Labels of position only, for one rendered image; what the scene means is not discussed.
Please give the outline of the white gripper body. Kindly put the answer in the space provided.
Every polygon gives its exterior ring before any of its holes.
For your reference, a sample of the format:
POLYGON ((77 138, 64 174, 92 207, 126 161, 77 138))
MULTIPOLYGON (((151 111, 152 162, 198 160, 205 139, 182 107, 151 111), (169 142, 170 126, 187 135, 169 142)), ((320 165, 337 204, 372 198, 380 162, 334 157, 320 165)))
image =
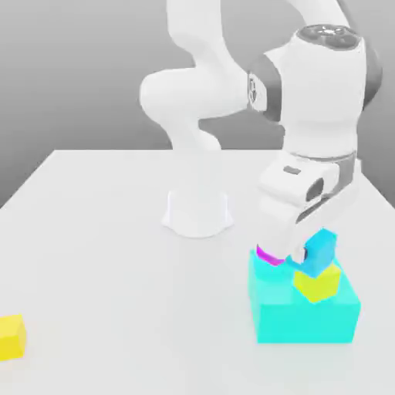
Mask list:
POLYGON ((332 202, 322 204, 301 221, 302 209, 264 194, 259 201, 259 214, 263 230, 258 239, 259 247, 275 258, 286 258, 310 237, 331 222, 332 202))

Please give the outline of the small lime cube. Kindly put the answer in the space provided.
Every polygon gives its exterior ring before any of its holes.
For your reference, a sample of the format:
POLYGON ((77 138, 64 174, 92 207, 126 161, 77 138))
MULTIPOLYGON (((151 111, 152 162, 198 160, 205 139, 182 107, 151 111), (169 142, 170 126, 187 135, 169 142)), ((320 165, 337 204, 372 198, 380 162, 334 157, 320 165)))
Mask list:
POLYGON ((332 263, 316 278, 303 272, 295 272, 293 285, 310 302, 320 302, 331 298, 338 292, 341 274, 340 267, 332 263))

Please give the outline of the small yellow cube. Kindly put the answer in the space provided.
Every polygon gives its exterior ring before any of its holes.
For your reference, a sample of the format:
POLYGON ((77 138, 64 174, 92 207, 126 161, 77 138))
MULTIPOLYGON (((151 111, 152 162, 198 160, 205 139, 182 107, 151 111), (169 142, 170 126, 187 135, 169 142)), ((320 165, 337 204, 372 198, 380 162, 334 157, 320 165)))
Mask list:
POLYGON ((22 315, 0 317, 0 361, 24 356, 26 329, 22 315))

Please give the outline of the small magenta cube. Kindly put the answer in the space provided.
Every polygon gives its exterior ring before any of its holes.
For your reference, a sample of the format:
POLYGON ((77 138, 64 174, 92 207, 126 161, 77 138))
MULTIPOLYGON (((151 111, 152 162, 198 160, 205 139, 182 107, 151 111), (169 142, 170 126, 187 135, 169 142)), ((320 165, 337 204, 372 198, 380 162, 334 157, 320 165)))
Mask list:
POLYGON ((265 252, 259 245, 256 245, 256 254, 264 262, 269 265, 277 267, 285 262, 285 259, 276 258, 267 252, 265 252))

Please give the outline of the small blue cube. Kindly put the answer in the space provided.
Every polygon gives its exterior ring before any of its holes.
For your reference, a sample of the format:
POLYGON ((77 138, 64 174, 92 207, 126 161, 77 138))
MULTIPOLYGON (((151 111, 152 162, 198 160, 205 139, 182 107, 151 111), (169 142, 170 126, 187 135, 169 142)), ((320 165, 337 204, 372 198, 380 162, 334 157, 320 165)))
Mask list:
POLYGON ((336 242, 337 235, 322 228, 305 243, 307 256, 302 264, 294 262, 291 256, 285 260, 285 263, 312 278, 316 278, 333 262, 336 242))

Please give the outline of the large cyan box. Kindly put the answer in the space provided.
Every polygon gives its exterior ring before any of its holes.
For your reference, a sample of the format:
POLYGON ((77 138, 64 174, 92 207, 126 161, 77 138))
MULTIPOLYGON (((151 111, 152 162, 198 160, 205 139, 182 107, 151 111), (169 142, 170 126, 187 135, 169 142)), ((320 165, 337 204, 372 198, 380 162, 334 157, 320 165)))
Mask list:
POLYGON ((361 303, 339 263, 334 295, 309 301, 294 286, 299 271, 262 261, 254 250, 248 260, 248 294, 258 343, 351 343, 361 303))

